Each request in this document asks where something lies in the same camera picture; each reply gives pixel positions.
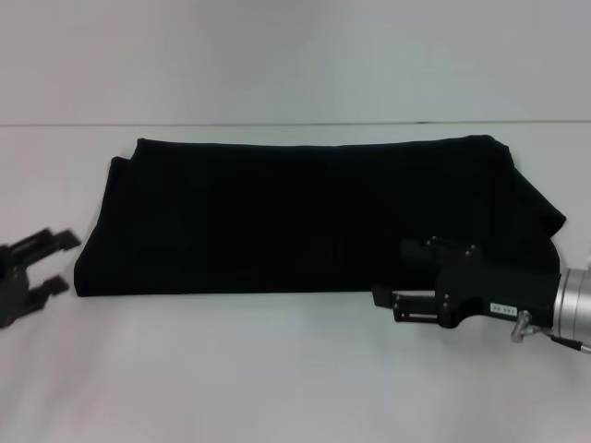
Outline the black shirt with white print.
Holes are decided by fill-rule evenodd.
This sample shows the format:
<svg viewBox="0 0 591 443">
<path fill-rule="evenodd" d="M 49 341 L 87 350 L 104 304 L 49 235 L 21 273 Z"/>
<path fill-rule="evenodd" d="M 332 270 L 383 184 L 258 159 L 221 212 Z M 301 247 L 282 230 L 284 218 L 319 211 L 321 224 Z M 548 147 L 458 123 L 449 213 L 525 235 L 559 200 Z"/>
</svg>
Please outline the black shirt with white print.
<svg viewBox="0 0 591 443">
<path fill-rule="evenodd" d="M 489 136 L 345 146 L 140 139 L 111 162 L 80 296 L 368 291 L 434 282 L 413 243 L 553 271 L 565 217 Z"/>
</svg>

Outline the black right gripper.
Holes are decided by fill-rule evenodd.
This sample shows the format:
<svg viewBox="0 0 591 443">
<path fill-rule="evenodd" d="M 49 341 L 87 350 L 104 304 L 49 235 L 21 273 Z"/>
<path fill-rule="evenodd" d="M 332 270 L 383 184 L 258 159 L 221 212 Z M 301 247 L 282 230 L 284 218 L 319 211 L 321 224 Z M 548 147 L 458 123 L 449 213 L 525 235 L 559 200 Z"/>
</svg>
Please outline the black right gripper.
<svg viewBox="0 0 591 443">
<path fill-rule="evenodd" d="M 433 271 L 456 261 L 481 258 L 478 245 L 440 236 L 401 241 L 401 261 L 415 270 Z M 390 309 L 398 323 L 428 323 L 453 329 L 473 316 L 515 321 L 519 313 L 526 311 L 532 325 L 549 329 L 560 280 L 559 273 L 449 265 L 439 273 L 436 292 L 395 291 L 374 285 L 371 293 L 375 306 Z"/>
</svg>

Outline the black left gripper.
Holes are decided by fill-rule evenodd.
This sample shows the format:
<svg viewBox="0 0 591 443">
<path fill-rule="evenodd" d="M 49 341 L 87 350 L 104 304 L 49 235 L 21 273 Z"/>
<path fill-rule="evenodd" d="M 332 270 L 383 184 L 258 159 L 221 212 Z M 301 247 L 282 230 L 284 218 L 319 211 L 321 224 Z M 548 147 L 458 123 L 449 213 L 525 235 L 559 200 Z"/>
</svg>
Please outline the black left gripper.
<svg viewBox="0 0 591 443">
<path fill-rule="evenodd" d="M 80 245 L 78 237 L 69 229 L 59 233 L 44 229 L 9 247 L 0 246 L 0 329 L 43 310 L 51 297 L 69 289 L 67 281 L 60 275 L 31 289 L 27 268 L 57 252 Z"/>
</svg>

